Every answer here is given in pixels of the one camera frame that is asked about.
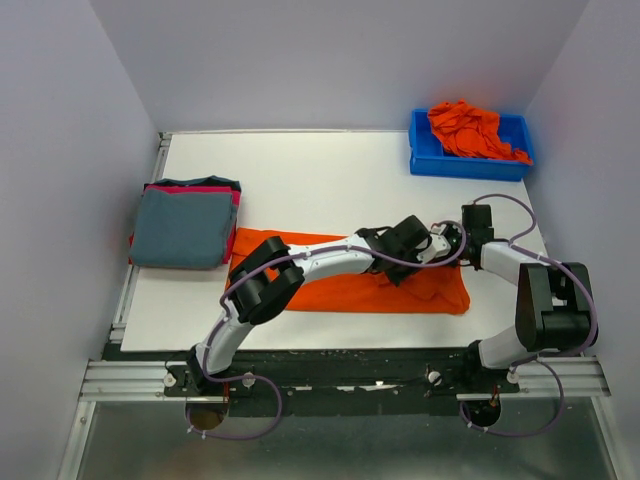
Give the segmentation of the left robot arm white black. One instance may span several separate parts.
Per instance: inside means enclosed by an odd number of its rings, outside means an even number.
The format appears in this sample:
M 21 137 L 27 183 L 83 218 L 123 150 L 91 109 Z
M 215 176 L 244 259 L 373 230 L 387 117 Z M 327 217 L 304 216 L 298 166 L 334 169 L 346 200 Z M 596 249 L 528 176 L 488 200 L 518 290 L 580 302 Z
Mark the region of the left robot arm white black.
M 315 245 L 268 238 L 232 270 L 220 299 L 219 319 L 190 353 L 188 384 L 201 395 L 214 393 L 251 330 L 284 311 L 303 285 L 363 273 L 382 273 L 397 285 L 449 252 L 444 237 L 431 233 L 415 216 L 393 228 L 362 228 L 346 238 Z

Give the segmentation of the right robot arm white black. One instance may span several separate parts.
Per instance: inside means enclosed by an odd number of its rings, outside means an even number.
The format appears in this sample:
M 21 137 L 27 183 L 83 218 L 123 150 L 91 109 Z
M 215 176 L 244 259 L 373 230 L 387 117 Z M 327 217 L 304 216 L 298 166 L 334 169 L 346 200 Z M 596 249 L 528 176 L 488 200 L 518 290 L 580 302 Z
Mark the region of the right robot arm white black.
M 467 389 L 485 390 L 496 370 L 513 371 L 541 356 L 578 355 L 595 343 L 597 314 L 585 265 L 560 263 L 496 238 L 486 204 L 463 206 L 461 220 L 461 257 L 517 288 L 514 325 L 467 347 L 459 370 Z

